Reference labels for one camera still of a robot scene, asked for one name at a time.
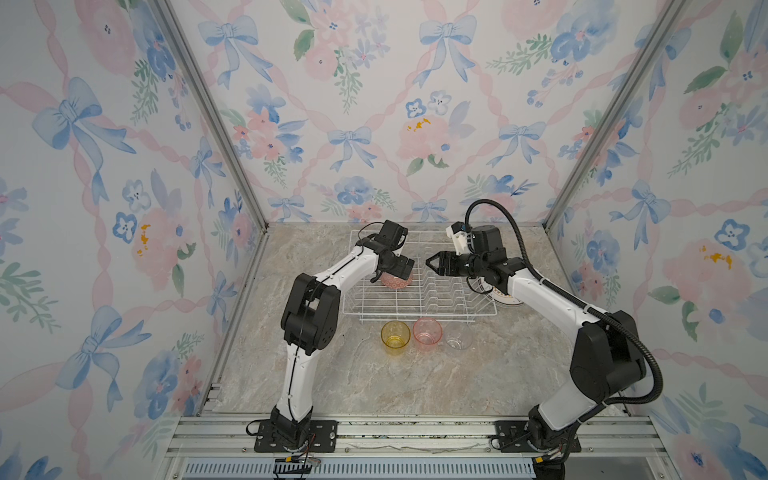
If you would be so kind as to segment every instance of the cup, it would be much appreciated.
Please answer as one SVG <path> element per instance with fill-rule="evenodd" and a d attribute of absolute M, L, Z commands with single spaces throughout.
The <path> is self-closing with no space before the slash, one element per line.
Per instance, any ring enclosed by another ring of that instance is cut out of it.
<path fill-rule="evenodd" d="M 411 329 L 399 320 L 387 322 L 382 327 L 382 342 L 387 353 L 401 353 L 411 339 Z"/>
<path fill-rule="evenodd" d="M 475 334 L 469 322 L 451 322 L 445 325 L 442 333 L 445 343 L 457 350 L 466 350 L 472 345 Z"/>
<path fill-rule="evenodd" d="M 413 338 L 419 350 L 423 352 L 434 350 L 442 338 L 442 327 L 437 320 L 424 316 L 413 324 Z"/>

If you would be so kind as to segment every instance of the wall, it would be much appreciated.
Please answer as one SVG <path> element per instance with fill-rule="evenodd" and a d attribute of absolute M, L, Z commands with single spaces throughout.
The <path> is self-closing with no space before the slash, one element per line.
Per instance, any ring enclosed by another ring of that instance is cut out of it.
<path fill-rule="evenodd" d="M 637 411 L 686 480 L 768 478 L 767 15 L 693 0 L 550 231 L 581 296 L 637 319 L 664 371 Z"/>
<path fill-rule="evenodd" d="M 171 3 L 269 220 L 334 222 L 543 219 L 663 4 Z"/>
<path fill-rule="evenodd" d="M 153 478 L 253 225 L 143 2 L 0 12 L 0 478 Z"/>

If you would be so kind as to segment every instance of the mounting plate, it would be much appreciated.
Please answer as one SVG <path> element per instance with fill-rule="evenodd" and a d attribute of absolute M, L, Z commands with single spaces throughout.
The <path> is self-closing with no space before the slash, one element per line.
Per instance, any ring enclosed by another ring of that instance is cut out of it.
<path fill-rule="evenodd" d="M 528 420 L 498 420 L 497 422 L 494 422 L 496 435 L 499 437 L 500 443 L 504 444 L 505 439 L 507 439 L 508 442 L 509 440 L 514 440 L 523 436 L 525 434 L 525 425 L 527 423 Z M 578 441 L 577 434 L 574 437 L 573 442 L 571 442 L 571 453 L 578 453 L 580 451 L 581 444 Z M 502 448 L 502 453 L 513 452 L 538 452 L 538 450 L 534 449 L 526 439 L 521 442 L 510 443 Z"/>
<path fill-rule="evenodd" d="M 339 423 L 336 420 L 310 420 L 310 436 L 315 438 L 310 445 L 312 453 L 333 453 L 336 450 L 336 428 Z M 256 434 L 256 444 L 253 451 L 256 453 L 286 453 L 277 440 L 277 434 L 271 422 L 259 422 L 259 432 Z"/>

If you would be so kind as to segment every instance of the white wire dish rack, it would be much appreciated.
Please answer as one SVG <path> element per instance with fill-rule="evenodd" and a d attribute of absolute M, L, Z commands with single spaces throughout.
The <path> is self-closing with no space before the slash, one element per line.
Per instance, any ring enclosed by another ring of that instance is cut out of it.
<path fill-rule="evenodd" d="M 360 236 L 376 231 L 366 229 Z M 349 234 L 350 249 L 357 235 L 357 230 Z M 464 277 L 439 276 L 425 265 L 440 250 L 454 250 L 445 231 L 409 231 L 402 254 L 414 260 L 413 282 L 394 290 L 381 282 L 371 283 L 373 275 L 368 275 L 344 295 L 343 313 L 357 315 L 361 321 L 415 321 L 430 316 L 440 322 L 475 322 L 479 316 L 496 315 L 493 299 L 470 290 Z"/>

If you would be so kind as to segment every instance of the marble surface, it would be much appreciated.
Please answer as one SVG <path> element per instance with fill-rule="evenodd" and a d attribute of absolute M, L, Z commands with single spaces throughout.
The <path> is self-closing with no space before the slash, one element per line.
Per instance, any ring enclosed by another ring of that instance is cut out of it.
<path fill-rule="evenodd" d="M 445 225 L 407 227 L 441 230 Z M 257 284 L 227 359 L 214 411 L 272 409 L 285 374 L 280 317 L 293 279 L 344 257 L 352 229 L 341 223 L 270 226 Z M 500 229 L 508 255 L 519 255 L 512 229 Z M 537 270 L 567 286 L 544 229 L 521 231 Z M 433 351 L 422 352 L 412 340 L 401 355 L 392 356 L 380 339 L 382 325 L 339 314 L 336 335 L 319 359 L 313 389 L 316 414 L 527 415 L 568 375 L 568 339 L 525 305 L 479 317 L 471 326 L 475 339 L 467 350 L 441 341 Z M 604 414 L 623 415 L 613 406 Z"/>

